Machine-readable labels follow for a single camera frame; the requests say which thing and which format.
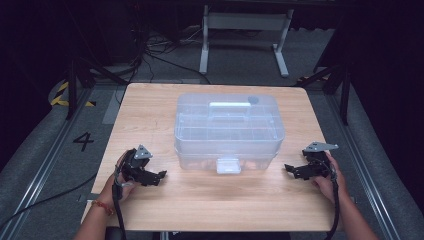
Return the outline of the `clear plastic storage box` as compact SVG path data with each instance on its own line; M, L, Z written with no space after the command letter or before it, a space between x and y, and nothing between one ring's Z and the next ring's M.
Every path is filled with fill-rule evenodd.
M268 168L285 128L271 95L186 93L177 100L174 137L181 168L238 174Z

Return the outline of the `white metal stand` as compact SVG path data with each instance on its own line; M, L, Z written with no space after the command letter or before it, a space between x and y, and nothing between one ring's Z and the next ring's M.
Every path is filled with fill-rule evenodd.
M279 31L279 42L272 45L272 50L283 78L289 76L289 71L282 53L289 27L293 18L293 9L283 14L256 14L256 13L223 13L212 12L208 5L203 8L202 20L202 49L200 55L199 72L206 74L209 58L209 30L255 30Z

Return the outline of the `black tripod stand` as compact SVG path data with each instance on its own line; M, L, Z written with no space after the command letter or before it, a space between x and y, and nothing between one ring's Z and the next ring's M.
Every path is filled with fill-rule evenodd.
M77 82L80 82L83 88L92 88L95 85L91 69L97 71L100 75L112 80L118 85L128 85L129 82L120 78L118 75L110 72L106 68L92 63L87 59L76 56L72 57L68 67L68 114L66 119L70 120L78 109L77 103Z
M338 88L341 88L339 115L344 125L348 124L348 102L350 94L350 73L347 65L335 65L324 68L309 77L301 77L295 84L295 87L306 87L318 80L327 78L322 91L327 95L334 95Z

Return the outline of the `person's left hand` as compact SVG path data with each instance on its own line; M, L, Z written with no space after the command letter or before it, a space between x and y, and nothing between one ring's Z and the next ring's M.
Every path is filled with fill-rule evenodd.
M111 207L116 200L125 201L135 187L134 181L126 181L121 173L113 171L97 199Z

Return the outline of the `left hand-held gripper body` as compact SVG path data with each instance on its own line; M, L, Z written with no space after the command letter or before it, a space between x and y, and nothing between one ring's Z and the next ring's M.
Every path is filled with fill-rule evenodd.
M160 179L158 173L147 171L145 166L153 155L143 146L128 150L119 167L126 181L132 180L146 186L149 180Z

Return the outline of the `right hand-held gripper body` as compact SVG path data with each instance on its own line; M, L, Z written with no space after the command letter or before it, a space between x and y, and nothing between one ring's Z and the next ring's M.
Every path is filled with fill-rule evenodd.
M315 176L327 177L331 172L331 163L326 155L327 150L338 149L337 144L312 142L302 150L308 164L302 166L300 177L310 178Z

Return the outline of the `person's right hand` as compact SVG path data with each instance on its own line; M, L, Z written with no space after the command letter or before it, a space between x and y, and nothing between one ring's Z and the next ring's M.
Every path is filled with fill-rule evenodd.
M326 153L326 156L328 157L328 159L330 160L331 166L333 167L333 169L336 172L337 175L337 184L338 184L338 196L339 196L339 200L341 202L343 202L346 199L350 199L347 187L346 187L346 182L345 182L345 177L343 176L342 172L340 171L340 168L338 166L337 161L331 156L331 154L329 152ZM334 192L333 192L333 183L331 181L331 177L327 176L327 177L322 177L322 176L318 176L318 177L314 177L312 180L312 184L320 190L320 192L327 198L329 199L332 203L335 202L334 200Z

